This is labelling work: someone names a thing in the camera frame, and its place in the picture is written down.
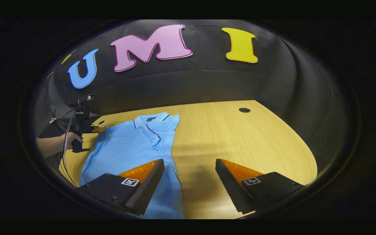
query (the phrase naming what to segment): pink letter m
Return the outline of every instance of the pink letter m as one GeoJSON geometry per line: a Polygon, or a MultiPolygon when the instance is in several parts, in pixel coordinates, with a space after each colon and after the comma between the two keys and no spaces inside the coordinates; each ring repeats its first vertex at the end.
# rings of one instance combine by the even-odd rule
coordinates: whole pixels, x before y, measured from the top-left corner
{"type": "Polygon", "coordinates": [[[111,43],[111,46],[115,46],[117,56],[114,71],[121,72],[136,65],[136,61],[130,59],[129,52],[139,60],[148,62],[158,44],[159,53],[156,55],[158,59],[183,58],[192,55],[192,50],[185,47],[182,39],[183,28],[185,25],[167,25],[155,30],[147,40],[134,35],[115,40],[111,43]]]}

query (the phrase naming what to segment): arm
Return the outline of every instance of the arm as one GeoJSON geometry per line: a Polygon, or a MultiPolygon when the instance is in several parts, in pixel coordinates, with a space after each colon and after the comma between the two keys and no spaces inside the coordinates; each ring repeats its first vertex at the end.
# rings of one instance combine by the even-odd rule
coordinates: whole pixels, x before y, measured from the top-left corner
{"type": "MultiPolygon", "coordinates": [[[[63,151],[63,142],[65,140],[65,135],[51,138],[36,138],[37,146],[39,147],[42,155],[47,158],[55,153],[63,151]]],[[[67,149],[72,149],[72,141],[78,140],[79,142],[83,143],[83,138],[79,137],[73,132],[68,133],[67,139],[67,149]]]]}

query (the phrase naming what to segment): wooden tabletop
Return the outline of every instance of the wooden tabletop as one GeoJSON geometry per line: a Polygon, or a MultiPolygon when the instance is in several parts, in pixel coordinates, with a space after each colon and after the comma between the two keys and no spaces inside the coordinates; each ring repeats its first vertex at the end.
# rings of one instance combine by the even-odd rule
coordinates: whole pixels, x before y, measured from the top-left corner
{"type": "MultiPolygon", "coordinates": [[[[184,104],[101,116],[93,125],[114,126],[139,115],[167,112],[180,115],[172,156],[178,170],[187,219],[234,219],[238,213],[215,172],[225,159],[263,174],[272,171],[308,184],[317,165],[304,141],[278,116],[255,100],[184,104]],[[239,111],[248,108],[249,113],[239,111]]],[[[91,151],[98,134],[84,134],[91,151]]],[[[66,153],[67,169],[78,185],[91,151],[66,153]]]]}

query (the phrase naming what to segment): yellow letter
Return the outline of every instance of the yellow letter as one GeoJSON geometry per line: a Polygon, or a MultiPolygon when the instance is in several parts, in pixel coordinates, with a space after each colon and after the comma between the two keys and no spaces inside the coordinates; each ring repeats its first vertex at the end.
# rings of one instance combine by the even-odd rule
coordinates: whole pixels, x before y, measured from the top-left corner
{"type": "Polygon", "coordinates": [[[230,35],[231,52],[226,57],[231,60],[256,63],[258,58],[253,54],[252,38],[255,35],[235,28],[222,28],[224,32],[230,35]]]}

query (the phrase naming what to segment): hand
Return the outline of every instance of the hand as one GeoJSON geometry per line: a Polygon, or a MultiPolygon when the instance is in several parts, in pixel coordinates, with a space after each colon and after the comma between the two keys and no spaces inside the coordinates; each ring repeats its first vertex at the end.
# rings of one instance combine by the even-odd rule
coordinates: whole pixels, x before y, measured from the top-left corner
{"type": "MultiPolygon", "coordinates": [[[[65,135],[66,135],[66,134],[63,134],[63,135],[62,135],[62,140],[65,139],[65,135]]],[[[73,132],[69,132],[69,133],[68,133],[68,139],[67,139],[67,141],[66,141],[66,149],[72,149],[72,141],[73,141],[73,140],[78,140],[79,142],[83,143],[83,142],[84,142],[83,139],[84,139],[84,138],[80,137],[79,135],[76,135],[76,134],[73,133],[73,132]]]]}

